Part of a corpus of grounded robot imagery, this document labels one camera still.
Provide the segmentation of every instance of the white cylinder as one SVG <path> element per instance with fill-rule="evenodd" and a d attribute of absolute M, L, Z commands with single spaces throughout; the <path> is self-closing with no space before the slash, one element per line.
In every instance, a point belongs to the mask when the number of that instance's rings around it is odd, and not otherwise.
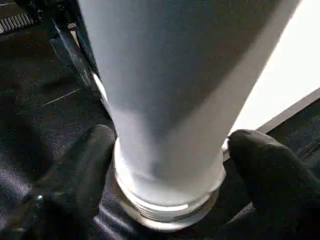
<path fill-rule="evenodd" d="M 80 1 L 116 177 L 142 210 L 186 213 L 221 185 L 223 142 L 297 4 L 278 2 Z"/>

